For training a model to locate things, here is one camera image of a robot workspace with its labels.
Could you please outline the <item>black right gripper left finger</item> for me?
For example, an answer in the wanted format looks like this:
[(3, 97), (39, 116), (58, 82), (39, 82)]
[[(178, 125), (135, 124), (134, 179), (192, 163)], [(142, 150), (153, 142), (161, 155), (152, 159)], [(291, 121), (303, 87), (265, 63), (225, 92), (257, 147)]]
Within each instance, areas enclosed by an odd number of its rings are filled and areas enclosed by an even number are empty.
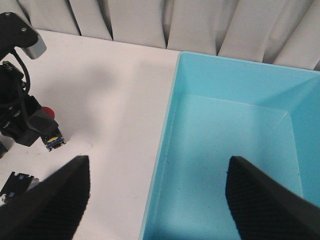
[(78, 155), (0, 207), (2, 240), (71, 240), (90, 198), (90, 161)]

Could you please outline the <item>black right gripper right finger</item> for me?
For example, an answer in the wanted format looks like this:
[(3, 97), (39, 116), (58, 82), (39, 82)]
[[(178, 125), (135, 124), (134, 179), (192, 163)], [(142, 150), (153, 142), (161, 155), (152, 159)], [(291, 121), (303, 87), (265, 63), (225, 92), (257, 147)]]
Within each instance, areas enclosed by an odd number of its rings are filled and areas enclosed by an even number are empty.
[(242, 240), (318, 240), (320, 209), (241, 156), (229, 160), (225, 197)]

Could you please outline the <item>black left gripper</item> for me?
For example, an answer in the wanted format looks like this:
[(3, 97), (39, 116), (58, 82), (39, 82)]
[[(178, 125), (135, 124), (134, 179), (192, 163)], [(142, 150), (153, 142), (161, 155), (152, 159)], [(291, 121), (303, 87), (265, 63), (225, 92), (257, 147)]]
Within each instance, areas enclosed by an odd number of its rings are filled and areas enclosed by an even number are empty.
[(27, 94), (20, 99), (25, 86), (23, 77), (12, 63), (0, 65), (0, 133), (30, 147), (41, 136), (51, 134), (56, 121), (42, 110), (34, 96)]

